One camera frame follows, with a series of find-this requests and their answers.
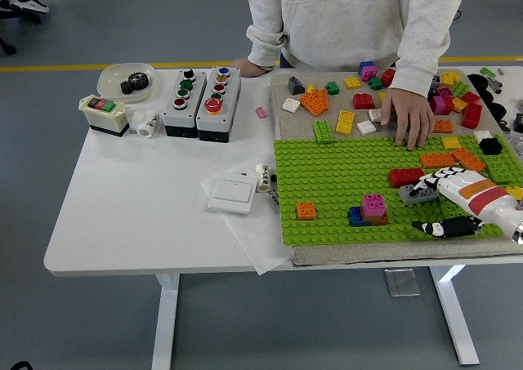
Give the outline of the person's right hand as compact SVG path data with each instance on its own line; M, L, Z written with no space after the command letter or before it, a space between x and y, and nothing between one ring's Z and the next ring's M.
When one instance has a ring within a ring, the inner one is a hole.
M259 65L255 65L247 57L241 57L233 60L230 66L233 68L238 68L240 71L240 75L245 78L260 77L264 74L268 74L274 69L273 66L262 67Z

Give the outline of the person's left hand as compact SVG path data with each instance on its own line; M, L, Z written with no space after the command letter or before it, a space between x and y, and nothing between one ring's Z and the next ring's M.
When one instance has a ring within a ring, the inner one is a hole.
M390 88L382 101L382 126L390 122L392 111L396 113L396 144L401 145L408 134L407 150L422 148L435 126L434 114L427 98L410 91Z

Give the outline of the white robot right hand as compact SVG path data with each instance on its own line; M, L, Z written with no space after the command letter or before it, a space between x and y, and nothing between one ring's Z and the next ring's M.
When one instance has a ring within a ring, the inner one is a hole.
M522 243L522 204L480 173L461 167L445 167L420 177L410 191L434 189L468 215L434 222L415 221L412 226L437 238L479 234L484 224L498 226L505 237Z

